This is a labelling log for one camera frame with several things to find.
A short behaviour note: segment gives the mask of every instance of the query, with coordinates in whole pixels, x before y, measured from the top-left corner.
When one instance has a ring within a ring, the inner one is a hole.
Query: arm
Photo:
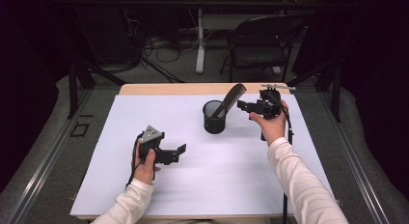
[[[268,160],[294,208],[297,222],[347,223],[333,196],[285,139],[284,112],[268,121],[256,113],[251,113],[250,118],[261,127],[269,146]]]
[[[133,179],[126,191],[117,197],[114,206],[98,217],[93,223],[135,224],[145,213],[150,203],[153,185]]]
[[[131,184],[125,192],[117,197],[114,206],[112,206],[103,215],[98,217],[94,224],[121,223],[135,224],[145,213],[150,204],[150,197],[153,192],[153,165],[155,160],[154,150],[150,150],[145,162],[140,163],[139,159],[140,143],[137,143],[135,152],[135,165],[137,168],[133,175]]]

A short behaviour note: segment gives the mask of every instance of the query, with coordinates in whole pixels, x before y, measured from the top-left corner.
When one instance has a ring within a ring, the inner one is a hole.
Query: hand
[[[141,162],[141,159],[139,158],[139,148],[141,146],[141,143],[138,140],[138,143],[136,145],[136,153],[135,153],[135,166],[137,166],[135,173],[133,174],[133,178],[143,182],[145,184],[152,184],[153,181],[153,165],[154,165],[154,160],[155,160],[155,151],[153,149],[150,149],[147,159],[145,162]],[[159,167],[155,167],[155,171],[160,171]]]
[[[284,100],[281,100],[281,104],[286,110],[288,110],[288,106]],[[286,115],[283,110],[279,116],[271,120],[264,120],[263,117],[255,112],[251,112],[249,117],[261,127],[262,134],[264,135],[268,146],[270,146],[276,139],[285,137]]]

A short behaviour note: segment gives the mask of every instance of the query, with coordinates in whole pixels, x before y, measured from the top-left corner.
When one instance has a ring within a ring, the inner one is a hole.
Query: right hand
[[[288,110],[288,106],[284,100],[281,100],[281,104],[286,110]],[[251,112],[249,117],[261,127],[262,134],[267,141],[268,146],[270,146],[276,139],[285,137],[286,115],[283,110],[279,116],[271,120],[264,120],[263,117],[255,112]]]

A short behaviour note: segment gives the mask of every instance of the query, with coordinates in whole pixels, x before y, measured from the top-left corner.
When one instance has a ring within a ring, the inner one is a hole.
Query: pen holder
[[[204,129],[211,134],[219,134],[226,127],[226,110],[220,112],[220,114],[212,118],[211,116],[216,109],[222,104],[220,100],[211,100],[204,105]]]

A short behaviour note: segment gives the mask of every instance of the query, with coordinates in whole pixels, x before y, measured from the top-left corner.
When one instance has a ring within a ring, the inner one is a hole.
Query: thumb
[[[264,118],[262,118],[259,114],[255,113],[255,112],[250,113],[249,117],[254,122],[256,122],[260,127],[262,127],[264,125],[264,122],[266,122],[264,120]]]
[[[149,168],[153,168],[154,160],[155,160],[155,152],[153,149],[150,149],[147,155],[147,159],[145,160],[145,166]]]

